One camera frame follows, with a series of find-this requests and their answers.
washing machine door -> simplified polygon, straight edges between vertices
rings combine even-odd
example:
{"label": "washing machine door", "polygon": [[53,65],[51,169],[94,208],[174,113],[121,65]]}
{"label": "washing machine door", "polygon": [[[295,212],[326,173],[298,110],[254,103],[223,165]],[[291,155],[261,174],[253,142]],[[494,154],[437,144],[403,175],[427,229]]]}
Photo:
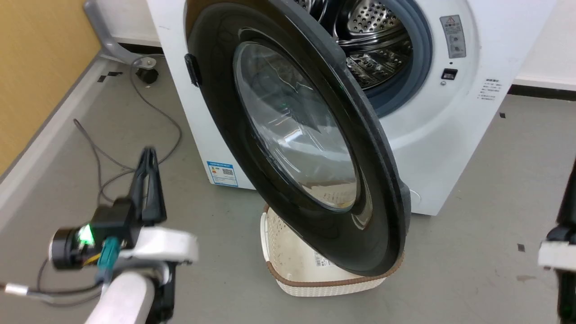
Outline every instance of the washing machine door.
{"label": "washing machine door", "polygon": [[344,52],[292,0],[189,6],[191,79],[258,192],[341,268],[393,268],[410,194]]}

wooden wall panel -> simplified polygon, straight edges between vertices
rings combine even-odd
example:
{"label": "wooden wall panel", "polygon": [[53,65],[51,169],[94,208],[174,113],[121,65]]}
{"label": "wooden wall panel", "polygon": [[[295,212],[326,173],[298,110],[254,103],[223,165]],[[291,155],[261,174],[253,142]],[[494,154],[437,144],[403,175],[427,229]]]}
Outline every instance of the wooden wall panel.
{"label": "wooden wall panel", "polygon": [[83,3],[0,1],[0,174],[100,49]]}

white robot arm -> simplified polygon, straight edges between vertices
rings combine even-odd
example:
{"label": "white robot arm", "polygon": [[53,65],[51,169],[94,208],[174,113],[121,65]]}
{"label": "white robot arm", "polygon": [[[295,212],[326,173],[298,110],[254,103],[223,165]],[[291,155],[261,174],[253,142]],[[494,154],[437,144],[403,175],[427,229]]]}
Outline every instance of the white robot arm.
{"label": "white robot arm", "polygon": [[576,272],[576,245],[568,241],[544,241],[538,251],[538,264],[545,268]]}
{"label": "white robot arm", "polygon": [[[153,306],[161,307],[162,298],[171,298],[158,294],[159,289],[173,292],[176,277],[171,265],[196,261],[198,244],[194,235],[161,227],[142,228],[136,246],[120,252],[115,272],[121,274],[103,292],[86,324],[144,324],[151,310],[160,311],[153,310]],[[156,277],[134,271],[142,268],[153,269]]]}

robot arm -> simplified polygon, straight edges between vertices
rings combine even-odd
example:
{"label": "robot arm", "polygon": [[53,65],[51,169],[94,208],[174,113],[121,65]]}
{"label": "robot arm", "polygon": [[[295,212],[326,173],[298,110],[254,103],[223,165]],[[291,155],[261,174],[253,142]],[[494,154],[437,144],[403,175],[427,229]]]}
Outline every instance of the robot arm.
{"label": "robot arm", "polygon": [[538,264],[558,275],[558,316],[562,323],[576,322],[576,162],[552,229],[542,242]]}
{"label": "robot arm", "polygon": [[81,227],[59,229],[50,243],[48,259],[57,270],[82,269],[97,261],[96,285],[57,292],[16,284],[1,287],[12,295],[51,301],[101,284],[100,301],[86,323],[164,323],[173,314],[176,267],[198,261],[196,237],[157,226],[165,220],[156,152],[145,148],[128,196],[112,206],[100,205]]}

stainless steel drum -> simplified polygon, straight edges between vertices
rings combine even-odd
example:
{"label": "stainless steel drum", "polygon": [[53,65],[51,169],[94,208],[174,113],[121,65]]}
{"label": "stainless steel drum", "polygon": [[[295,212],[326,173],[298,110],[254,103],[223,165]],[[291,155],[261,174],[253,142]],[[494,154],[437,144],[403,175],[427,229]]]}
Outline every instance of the stainless steel drum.
{"label": "stainless steel drum", "polygon": [[405,27],[378,0],[294,0],[316,18],[347,55],[362,89],[382,85],[401,71],[412,54]]}

